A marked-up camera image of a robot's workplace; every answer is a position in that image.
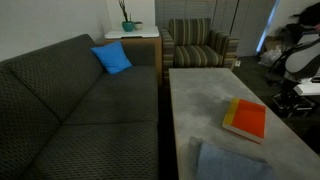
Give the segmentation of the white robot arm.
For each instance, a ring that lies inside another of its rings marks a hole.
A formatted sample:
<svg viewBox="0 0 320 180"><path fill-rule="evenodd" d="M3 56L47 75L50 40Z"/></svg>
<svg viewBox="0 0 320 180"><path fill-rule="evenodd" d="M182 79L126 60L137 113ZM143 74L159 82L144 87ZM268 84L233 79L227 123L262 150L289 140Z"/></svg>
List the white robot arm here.
<svg viewBox="0 0 320 180"><path fill-rule="evenodd" d="M317 34L303 35L298 43L284 51L272 64L265 78L276 83L272 75L277 72L285 79L299 82L303 79L317 77L320 67L320 36Z"/></svg>

